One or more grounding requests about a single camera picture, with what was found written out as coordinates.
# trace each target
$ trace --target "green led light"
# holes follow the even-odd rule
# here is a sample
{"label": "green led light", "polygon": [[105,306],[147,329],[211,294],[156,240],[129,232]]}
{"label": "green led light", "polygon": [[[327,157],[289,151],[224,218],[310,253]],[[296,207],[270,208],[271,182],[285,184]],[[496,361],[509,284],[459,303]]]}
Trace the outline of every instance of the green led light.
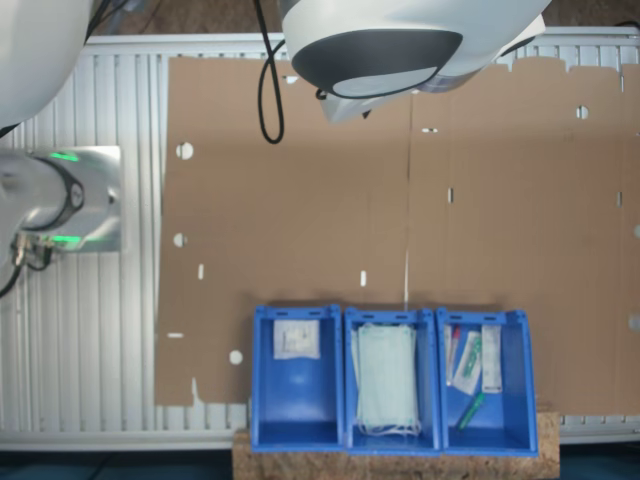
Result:
{"label": "green led light", "polygon": [[53,237],[52,240],[54,242],[61,242],[61,243],[78,243],[82,240],[82,237],[67,237],[64,235],[58,235]]}
{"label": "green led light", "polygon": [[68,153],[52,153],[49,155],[51,158],[59,158],[60,160],[67,160],[69,162],[79,162],[80,159],[75,155]]}

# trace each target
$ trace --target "white packet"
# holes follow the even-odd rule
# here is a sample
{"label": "white packet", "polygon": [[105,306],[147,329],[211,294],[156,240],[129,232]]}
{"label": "white packet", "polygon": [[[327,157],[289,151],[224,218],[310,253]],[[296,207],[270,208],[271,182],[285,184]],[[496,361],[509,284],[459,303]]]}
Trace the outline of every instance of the white packet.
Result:
{"label": "white packet", "polygon": [[482,326],[482,391],[502,392],[502,369],[500,368],[500,325]]}
{"label": "white packet", "polygon": [[320,322],[318,320],[276,320],[273,325],[273,357],[320,358]]}
{"label": "white packet", "polygon": [[453,365],[451,364],[451,332],[453,329],[451,325],[444,326],[444,362],[445,362],[445,375],[447,377],[447,385],[451,385],[451,378],[453,377]]}
{"label": "white packet", "polygon": [[469,332],[464,345],[453,386],[467,395],[473,395],[482,372],[482,337],[480,332]]}

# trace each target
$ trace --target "hole in cardboard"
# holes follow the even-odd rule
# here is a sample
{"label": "hole in cardboard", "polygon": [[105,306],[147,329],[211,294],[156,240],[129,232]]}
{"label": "hole in cardboard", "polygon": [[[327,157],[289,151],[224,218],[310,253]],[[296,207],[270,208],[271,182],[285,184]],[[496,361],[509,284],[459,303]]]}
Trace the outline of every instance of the hole in cardboard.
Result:
{"label": "hole in cardboard", "polygon": [[176,155],[182,160],[189,160],[193,157],[193,145],[189,142],[183,142],[176,148]]}
{"label": "hole in cardboard", "polygon": [[178,248],[184,247],[187,244],[187,236],[181,233],[176,233],[173,237],[173,244]]}
{"label": "hole in cardboard", "polygon": [[589,109],[584,105],[580,105],[578,108],[576,108],[576,117],[582,120],[586,120],[587,118],[589,118]]}
{"label": "hole in cardboard", "polygon": [[629,315],[629,328],[633,332],[640,333],[640,313]]}
{"label": "hole in cardboard", "polygon": [[229,361],[231,365],[240,365],[242,363],[242,353],[239,350],[234,350],[229,354]]}

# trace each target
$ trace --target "white device housing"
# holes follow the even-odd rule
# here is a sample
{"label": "white device housing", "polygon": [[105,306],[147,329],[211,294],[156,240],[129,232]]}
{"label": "white device housing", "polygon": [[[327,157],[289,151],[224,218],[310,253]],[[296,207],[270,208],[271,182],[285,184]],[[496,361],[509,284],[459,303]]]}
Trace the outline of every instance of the white device housing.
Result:
{"label": "white device housing", "polygon": [[[350,36],[370,32],[361,42],[362,52],[369,56],[380,52],[379,65],[393,63],[395,57],[432,55],[448,48],[448,40],[435,38],[432,42],[411,44],[393,55],[383,52],[384,43],[375,45],[374,35],[394,32],[451,32],[461,36],[454,53],[439,65],[395,71],[379,75],[358,75],[352,69],[345,82],[334,83],[329,89],[314,82],[309,67],[296,68],[298,73],[327,92],[323,101],[330,121],[340,121],[364,113],[397,96],[421,87],[428,92],[444,92],[456,88],[482,70],[500,54],[521,41],[544,32],[540,15],[550,0],[282,0],[283,30],[289,56],[294,68],[301,63],[300,55],[310,48],[322,52],[323,44],[335,40],[346,45]],[[360,55],[352,55],[347,62],[357,64]],[[322,55],[307,64],[314,74],[340,68],[335,61],[324,63]]]}

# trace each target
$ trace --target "medical supply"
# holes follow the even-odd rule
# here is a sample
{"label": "medical supply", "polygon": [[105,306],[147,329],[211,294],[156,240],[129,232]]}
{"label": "medical supply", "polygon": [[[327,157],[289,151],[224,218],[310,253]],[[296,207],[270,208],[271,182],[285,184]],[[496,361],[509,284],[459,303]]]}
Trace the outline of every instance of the medical supply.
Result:
{"label": "medical supply", "polygon": [[420,433],[415,349],[408,325],[365,324],[352,341],[358,385],[357,422],[367,435]]}
{"label": "medical supply", "polygon": [[451,335],[451,325],[445,325],[445,340],[447,335],[447,328],[449,330],[449,345],[447,354],[447,386],[451,385],[453,380],[453,364],[456,359],[456,352],[458,351],[458,343],[460,342],[460,327],[456,325],[453,329],[453,335]]}
{"label": "medical supply", "polygon": [[502,392],[502,369],[500,367],[499,325],[482,326],[482,391],[484,393]]}
{"label": "medical supply", "polygon": [[320,358],[318,320],[275,320],[273,355],[276,360]]}
{"label": "medical supply", "polygon": [[476,395],[476,397],[473,400],[473,403],[460,419],[460,422],[458,423],[458,430],[462,431],[465,428],[467,428],[467,425],[469,425],[469,422],[471,421],[473,416],[476,414],[478,409],[482,406],[483,402],[484,402],[484,393],[480,392],[478,395]]}
{"label": "medical supply", "polygon": [[478,379],[482,372],[481,354],[482,338],[480,332],[469,332],[460,364],[453,378],[453,386],[467,395],[473,395],[478,385]]}

